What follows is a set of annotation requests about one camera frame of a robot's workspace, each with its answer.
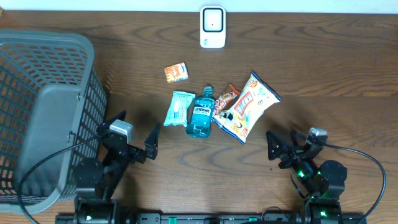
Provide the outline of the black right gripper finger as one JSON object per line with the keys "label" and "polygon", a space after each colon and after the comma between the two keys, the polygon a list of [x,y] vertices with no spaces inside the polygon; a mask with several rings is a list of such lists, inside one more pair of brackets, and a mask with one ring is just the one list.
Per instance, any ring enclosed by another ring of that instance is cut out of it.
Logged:
{"label": "black right gripper finger", "polygon": [[290,138],[294,146],[299,146],[301,143],[307,143],[307,137],[299,131],[291,130]]}
{"label": "black right gripper finger", "polygon": [[266,132],[268,144],[268,157],[281,157],[289,150],[289,145],[276,133],[269,130]]}

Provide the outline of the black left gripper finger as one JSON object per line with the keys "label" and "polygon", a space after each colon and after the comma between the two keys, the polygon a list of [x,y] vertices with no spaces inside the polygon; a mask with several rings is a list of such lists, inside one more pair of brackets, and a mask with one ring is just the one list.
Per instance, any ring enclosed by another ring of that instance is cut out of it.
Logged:
{"label": "black left gripper finger", "polygon": [[151,133],[148,135],[147,139],[144,141],[146,151],[157,151],[159,143],[161,124],[157,123]]}
{"label": "black left gripper finger", "polygon": [[118,113],[116,116],[114,116],[111,119],[107,120],[105,122],[105,124],[106,125],[111,125],[116,120],[124,121],[125,117],[126,117],[126,110],[123,110],[122,112]]}

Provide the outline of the mint green wipes pack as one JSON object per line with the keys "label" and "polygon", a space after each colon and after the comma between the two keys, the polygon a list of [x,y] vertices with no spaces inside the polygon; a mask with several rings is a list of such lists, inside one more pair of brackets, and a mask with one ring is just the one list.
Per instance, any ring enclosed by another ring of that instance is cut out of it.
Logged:
{"label": "mint green wipes pack", "polygon": [[195,97],[196,95],[194,93],[174,91],[167,115],[165,117],[164,126],[182,125],[187,127],[187,112]]}

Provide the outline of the cream snack chips bag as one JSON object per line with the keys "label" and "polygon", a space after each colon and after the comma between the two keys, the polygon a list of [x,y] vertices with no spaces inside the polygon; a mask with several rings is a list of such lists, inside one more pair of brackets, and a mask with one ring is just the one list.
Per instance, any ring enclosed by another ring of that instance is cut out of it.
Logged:
{"label": "cream snack chips bag", "polygon": [[280,101],[281,97],[256,72],[252,72],[234,105],[216,114],[213,121],[245,145],[257,120],[266,109]]}

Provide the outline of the blue Listerine mouthwash bottle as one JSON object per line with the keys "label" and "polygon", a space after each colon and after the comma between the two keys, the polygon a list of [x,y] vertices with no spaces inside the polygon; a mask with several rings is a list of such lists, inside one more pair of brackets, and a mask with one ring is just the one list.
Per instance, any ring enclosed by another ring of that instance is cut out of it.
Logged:
{"label": "blue Listerine mouthwash bottle", "polygon": [[205,86],[202,96],[198,96],[194,100],[193,111],[186,133],[193,138],[207,138],[211,132],[214,108],[213,87]]}

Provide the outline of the orange Top chocolate bar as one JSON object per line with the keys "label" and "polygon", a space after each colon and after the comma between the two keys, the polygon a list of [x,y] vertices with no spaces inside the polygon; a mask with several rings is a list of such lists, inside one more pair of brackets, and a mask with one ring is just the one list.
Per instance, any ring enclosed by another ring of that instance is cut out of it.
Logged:
{"label": "orange Top chocolate bar", "polygon": [[226,106],[240,94],[241,92],[237,90],[233,84],[230,83],[225,91],[222,92],[222,94],[215,100],[213,116],[225,109]]}

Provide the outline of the orange snack packet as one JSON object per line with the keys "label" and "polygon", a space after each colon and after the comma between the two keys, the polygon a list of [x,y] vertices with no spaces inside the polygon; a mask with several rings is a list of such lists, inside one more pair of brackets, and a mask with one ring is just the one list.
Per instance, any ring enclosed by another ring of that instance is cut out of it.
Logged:
{"label": "orange snack packet", "polygon": [[188,70],[184,62],[164,68],[168,83],[179,82],[189,78]]}

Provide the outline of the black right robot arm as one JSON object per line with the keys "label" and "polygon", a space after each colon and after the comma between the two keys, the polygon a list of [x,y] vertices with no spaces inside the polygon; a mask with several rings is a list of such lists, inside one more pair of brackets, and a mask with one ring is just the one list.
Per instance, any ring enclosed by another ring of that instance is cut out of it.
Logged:
{"label": "black right robot arm", "polygon": [[343,223],[339,203],[340,195],[345,191],[348,170],[341,163],[327,160],[317,166],[314,162],[325,147],[327,131],[311,128],[307,136],[297,131],[290,132],[292,144],[286,143],[275,132],[266,132],[268,159],[280,159],[280,169],[292,169],[292,178],[296,177],[307,194],[303,209],[289,218],[293,223]]}

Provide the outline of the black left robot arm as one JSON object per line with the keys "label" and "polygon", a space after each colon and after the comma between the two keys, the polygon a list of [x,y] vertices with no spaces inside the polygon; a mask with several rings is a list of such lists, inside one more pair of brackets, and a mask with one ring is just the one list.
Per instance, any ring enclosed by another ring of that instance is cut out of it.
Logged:
{"label": "black left robot arm", "polygon": [[83,159],[73,170],[77,192],[73,223],[136,222],[136,216],[111,197],[129,165],[157,157],[161,124],[148,135],[146,148],[140,149],[129,143],[133,126],[124,121],[125,117],[122,111],[97,127],[96,138],[108,150],[104,159]]}

